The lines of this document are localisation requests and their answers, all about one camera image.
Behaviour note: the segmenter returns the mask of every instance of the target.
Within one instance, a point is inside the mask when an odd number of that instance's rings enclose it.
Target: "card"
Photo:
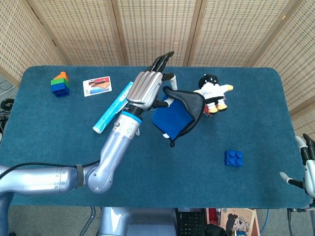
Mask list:
[[[92,96],[103,92],[110,92],[112,90],[112,84],[110,83],[110,77],[100,77],[83,81],[84,96]]]

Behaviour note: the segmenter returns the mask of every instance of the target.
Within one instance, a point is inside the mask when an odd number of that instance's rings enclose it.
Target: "stuffed toy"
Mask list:
[[[218,111],[223,112],[227,109],[224,102],[224,93],[233,90],[232,85],[219,85],[217,76],[205,74],[198,83],[199,90],[195,90],[204,96],[209,113],[215,114]]]

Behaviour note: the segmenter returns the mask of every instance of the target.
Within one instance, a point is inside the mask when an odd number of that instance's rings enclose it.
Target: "blue lego brick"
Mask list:
[[[242,166],[244,163],[241,151],[226,150],[224,153],[224,164],[226,166]]]
[[[70,90],[65,83],[50,85],[50,88],[51,88],[51,92],[56,97],[63,97],[63,96],[67,96],[70,94]]]

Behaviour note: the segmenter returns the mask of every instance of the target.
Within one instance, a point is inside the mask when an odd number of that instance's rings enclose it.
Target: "woven panel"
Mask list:
[[[149,65],[175,51],[168,65],[182,66],[195,7],[193,0],[119,0],[130,65]]]
[[[315,1],[304,1],[256,66],[281,75],[290,110],[315,95]]]
[[[293,127],[297,136],[302,137],[303,133],[306,133],[315,140],[315,109],[293,121]]]
[[[64,59],[20,0],[0,0],[0,67],[17,81],[33,65],[61,65]]]
[[[208,1],[192,66],[244,66],[287,0]]]
[[[30,3],[52,32],[70,64],[122,64],[107,1],[31,0]]]

